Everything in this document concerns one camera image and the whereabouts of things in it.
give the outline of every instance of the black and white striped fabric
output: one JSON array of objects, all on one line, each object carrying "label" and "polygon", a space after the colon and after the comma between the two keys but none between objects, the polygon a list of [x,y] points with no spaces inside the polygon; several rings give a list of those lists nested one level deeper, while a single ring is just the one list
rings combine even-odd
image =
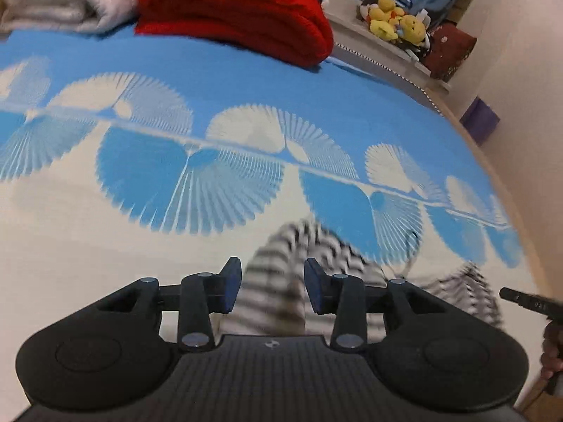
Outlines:
[{"label": "black and white striped fabric", "polygon": [[[363,258],[319,223],[305,220],[286,224],[247,265],[235,307],[222,316],[218,333],[330,338],[335,316],[313,312],[303,282],[303,265],[310,257],[329,275],[345,273],[367,285],[386,285],[384,272],[376,262]],[[421,287],[491,325],[501,326],[495,297],[472,263],[446,279]],[[385,336],[383,315],[367,314],[367,321],[368,340],[380,341]]]}]

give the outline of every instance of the white wall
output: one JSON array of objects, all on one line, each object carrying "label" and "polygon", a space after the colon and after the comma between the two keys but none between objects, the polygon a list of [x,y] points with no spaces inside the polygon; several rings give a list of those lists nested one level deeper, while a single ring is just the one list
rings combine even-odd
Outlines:
[{"label": "white wall", "polygon": [[474,0],[458,26],[479,40],[444,101],[461,116],[479,95],[500,117],[483,151],[563,298],[563,0]]}]

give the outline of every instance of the bed sheet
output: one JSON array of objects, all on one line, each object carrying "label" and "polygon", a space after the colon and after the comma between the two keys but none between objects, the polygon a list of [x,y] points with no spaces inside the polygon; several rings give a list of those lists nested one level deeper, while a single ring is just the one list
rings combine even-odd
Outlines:
[{"label": "bed sheet", "polygon": [[[330,62],[304,70],[128,30],[103,41],[14,33],[0,53],[0,116],[2,274],[18,288],[0,306],[13,313],[2,321],[6,418],[25,404],[13,358],[27,336],[138,277],[179,283],[232,255],[244,267],[303,218],[391,273],[415,250],[415,283],[472,261],[496,291],[535,290],[487,175],[450,123]],[[539,356],[542,325],[502,310]]]}]

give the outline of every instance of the hand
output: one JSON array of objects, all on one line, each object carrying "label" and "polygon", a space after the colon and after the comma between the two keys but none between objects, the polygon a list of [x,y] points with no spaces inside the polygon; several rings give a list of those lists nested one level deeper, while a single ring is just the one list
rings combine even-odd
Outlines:
[{"label": "hand", "polygon": [[563,371],[563,355],[559,356],[559,349],[563,351],[563,325],[551,322],[543,333],[542,379],[549,379],[558,371]]}]

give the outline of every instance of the red towel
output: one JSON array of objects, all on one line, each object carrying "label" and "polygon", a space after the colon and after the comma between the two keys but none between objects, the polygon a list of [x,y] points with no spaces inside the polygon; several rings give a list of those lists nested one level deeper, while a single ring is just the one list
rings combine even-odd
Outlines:
[{"label": "red towel", "polygon": [[139,12],[136,33],[230,41],[302,67],[333,48],[317,0],[139,0]]}]

